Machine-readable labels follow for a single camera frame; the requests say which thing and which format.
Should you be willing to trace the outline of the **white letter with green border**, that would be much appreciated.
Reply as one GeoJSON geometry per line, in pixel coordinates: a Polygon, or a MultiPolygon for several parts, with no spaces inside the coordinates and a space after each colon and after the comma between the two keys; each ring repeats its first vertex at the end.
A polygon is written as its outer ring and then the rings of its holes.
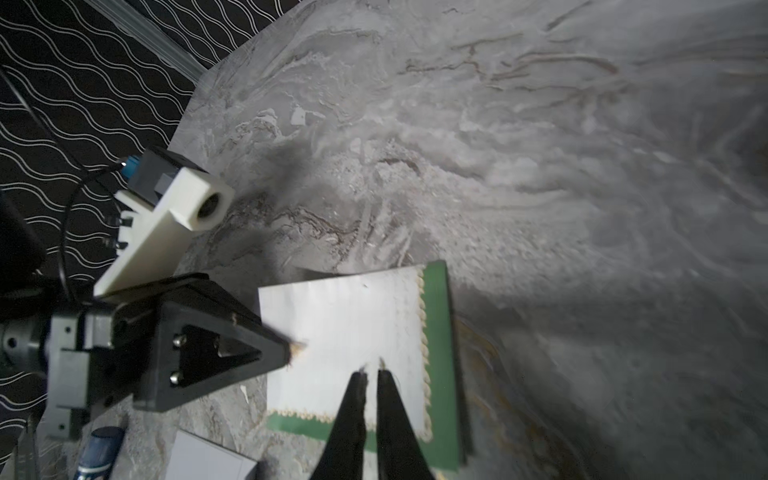
{"type": "Polygon", "coordinates": [[[427,464],[462,461],[453,322],[443,261],[262,287],[263,323],[292,342],[267,376],[268,426],[328,439],[353,372],[368,376],[366,448],[376,447],[376,377],[392,373],[427,464]]]}

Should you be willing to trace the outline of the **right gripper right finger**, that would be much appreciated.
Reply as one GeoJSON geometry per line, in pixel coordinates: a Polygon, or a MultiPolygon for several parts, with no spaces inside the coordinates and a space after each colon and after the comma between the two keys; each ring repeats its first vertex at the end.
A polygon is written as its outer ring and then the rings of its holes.
{"type": "Polygon", "coordinates": [[[377,465],[383,480],[434,480],[392,373],[377,375],[377,465]]]}

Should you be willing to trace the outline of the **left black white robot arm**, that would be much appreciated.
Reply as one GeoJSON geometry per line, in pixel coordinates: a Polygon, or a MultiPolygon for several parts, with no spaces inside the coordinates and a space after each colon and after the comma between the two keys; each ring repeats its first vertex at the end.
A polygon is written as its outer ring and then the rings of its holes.
{"type": "Polygon", "coordinates": [[[125,398],[166,412],[290,361],[288,341],[203,273],[85,302],[36,274],[42,248],[1,204],[1,364],[46,379],[48,436],[77,440],[125,398]]]}

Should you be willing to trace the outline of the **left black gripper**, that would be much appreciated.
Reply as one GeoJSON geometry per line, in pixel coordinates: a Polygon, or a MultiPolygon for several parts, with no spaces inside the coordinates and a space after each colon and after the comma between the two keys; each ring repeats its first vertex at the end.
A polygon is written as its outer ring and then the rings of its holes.
{"type": "Polygon", "coordinates": [[[166,412],[288,365],[289,340],[204,273],[85,298],[59,285],[47,323],[42,433],[81,438],[83,427],[129,397],[166,412]]]}

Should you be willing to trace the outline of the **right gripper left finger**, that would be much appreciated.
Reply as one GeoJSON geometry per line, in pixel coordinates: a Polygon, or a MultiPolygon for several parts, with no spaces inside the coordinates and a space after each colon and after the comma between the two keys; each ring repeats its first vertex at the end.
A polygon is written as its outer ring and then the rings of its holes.
{"type": "Polygon", "coordinates": [[[348,382],[328,441],[311,480],[361,480],[367,438],[364,418],[367,374],[355,371],[348,382]]]}

